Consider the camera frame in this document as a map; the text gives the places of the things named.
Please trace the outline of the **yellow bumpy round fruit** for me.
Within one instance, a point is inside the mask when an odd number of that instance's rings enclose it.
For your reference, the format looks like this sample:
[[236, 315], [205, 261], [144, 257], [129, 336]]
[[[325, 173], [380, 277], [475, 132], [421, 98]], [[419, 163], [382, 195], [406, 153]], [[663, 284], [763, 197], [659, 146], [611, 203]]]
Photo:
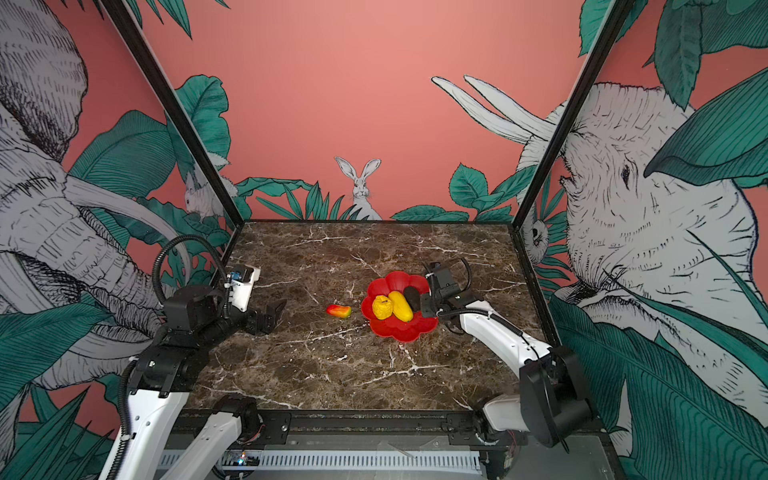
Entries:
[[385, 295], [378, 295], [372, 303], [372, 311], [378, 320], [386, 320], [394, 314], [394, 303]]

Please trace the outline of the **red flower-shaped bowl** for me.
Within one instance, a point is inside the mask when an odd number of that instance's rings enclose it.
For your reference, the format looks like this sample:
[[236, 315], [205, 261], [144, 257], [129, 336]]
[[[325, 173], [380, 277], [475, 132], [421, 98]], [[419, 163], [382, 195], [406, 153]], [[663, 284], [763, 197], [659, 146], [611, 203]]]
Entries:
[[438, 326], [421, 313], [420, 297], [428, 292], [424, 276], [393, 271], [369, 284], [361, 311], [377, 336], [410, 343]]

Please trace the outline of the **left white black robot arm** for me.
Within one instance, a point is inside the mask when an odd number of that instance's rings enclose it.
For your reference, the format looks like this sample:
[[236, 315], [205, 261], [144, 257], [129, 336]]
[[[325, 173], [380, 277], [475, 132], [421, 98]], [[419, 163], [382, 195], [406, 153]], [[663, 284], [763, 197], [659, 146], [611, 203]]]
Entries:
[[[132, 358], [121, 375], [117, 394], [120, 430], [100, 474], [103, 479], [153, 478], [211, 351], [238, 331], [253, 336], [272, 333], [287, 305], [280, 300], [263, 311], [250, 308], [260, 276], [259, 268], [250, 265], [227, 270], [219, 264], [217, 268], [225, 276], [222, 287], [188, 285], [166, 296], [161, 267], [170, 251], [187, 241], [206, 250], [213, 248], [201, 236], [181, 235], [170, 240], [153, 263], [152, 286], [166, 321], [150, 346]], [[231, 445], [259, 439], [264, 424], [255, 398], [226, 395], [165, 478], [206, 478]]]

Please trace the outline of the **red yellow mango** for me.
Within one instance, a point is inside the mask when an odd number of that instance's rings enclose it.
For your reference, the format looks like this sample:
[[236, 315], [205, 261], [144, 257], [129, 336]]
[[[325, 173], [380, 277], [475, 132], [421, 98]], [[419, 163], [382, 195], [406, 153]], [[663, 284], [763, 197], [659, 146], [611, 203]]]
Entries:
[[326, 308], [326, 313], [334, 318], [347, 319], [352, 314], [352, 308], [349, 306], [332, 304]]

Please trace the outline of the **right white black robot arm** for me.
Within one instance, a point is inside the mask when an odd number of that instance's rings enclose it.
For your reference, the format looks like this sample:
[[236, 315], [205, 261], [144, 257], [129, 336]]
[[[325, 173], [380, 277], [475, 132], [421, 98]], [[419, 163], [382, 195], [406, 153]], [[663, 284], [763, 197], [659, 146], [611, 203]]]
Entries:
[[481, 407], [489, 431], [524, 432], [554, 447], [565, 445], [568, 436], [597, 418], [575, 352], [524, 332], [474, 293], [470, 283], [460, 286], [447, 265], [427, 264], [425, 279], [428, 292], [420, 297], [421, 313], [482, 342], [518, 379], [516, 394], [499, 395]]

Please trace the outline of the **dark brown fruit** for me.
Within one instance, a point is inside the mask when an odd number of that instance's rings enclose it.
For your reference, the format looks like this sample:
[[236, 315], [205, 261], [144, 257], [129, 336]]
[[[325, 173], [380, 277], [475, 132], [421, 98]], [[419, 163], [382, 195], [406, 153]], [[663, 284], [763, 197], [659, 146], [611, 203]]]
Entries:
[[420, 291], [409, 285], [403, 290], [404, 298], [413, 313], [421, 310], [421, 293]]

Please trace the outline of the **long yellow fruit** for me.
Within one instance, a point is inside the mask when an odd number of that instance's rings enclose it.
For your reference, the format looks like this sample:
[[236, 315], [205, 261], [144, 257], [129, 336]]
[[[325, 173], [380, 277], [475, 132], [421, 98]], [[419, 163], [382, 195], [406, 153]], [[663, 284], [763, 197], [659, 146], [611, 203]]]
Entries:
[[411, 322], [414, 318], [414, 313], [408, 306], [404, 295], [400, 291], [392, 291], [388, 294], [388, 297], [394, 303], [394, 316], [401, 322]]

